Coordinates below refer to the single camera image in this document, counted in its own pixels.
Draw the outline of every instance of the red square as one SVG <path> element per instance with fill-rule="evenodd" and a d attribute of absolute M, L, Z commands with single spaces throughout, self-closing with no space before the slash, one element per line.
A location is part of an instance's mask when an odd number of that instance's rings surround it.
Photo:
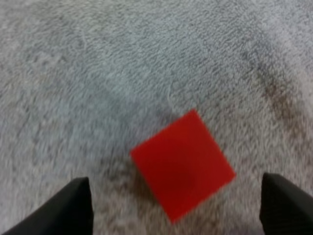
<path fill-rule="evenodd" d="M 134 148 L 131 156 L 172 222 L 235 177 L 195 110 Z"/>

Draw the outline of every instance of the black object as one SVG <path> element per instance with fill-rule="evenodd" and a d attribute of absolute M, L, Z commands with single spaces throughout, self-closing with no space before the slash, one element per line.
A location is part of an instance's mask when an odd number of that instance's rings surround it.
<path fill-rule="evenodd" d="M 266 235 L 313 235 L 313 198 L 279 174 L 262 179 L 260 220 Z"/>
<path fill-rule="evenodd" d="M 89 180 L 77 178 L 3 235 L 92 235 L 92 229 Z"/>

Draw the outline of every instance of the fuzzy gray rug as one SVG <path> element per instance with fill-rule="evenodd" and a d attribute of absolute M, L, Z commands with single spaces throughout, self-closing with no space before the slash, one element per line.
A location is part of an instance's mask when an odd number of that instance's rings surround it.
<path fill-rule="evenodd" d="M 313 194 L 311 0 L 0 0 L 0 233 L 88 176 L 94 234 L 263 234 Z M 129 150 L 196 108 L 237 178 L 171 225 Z"/>

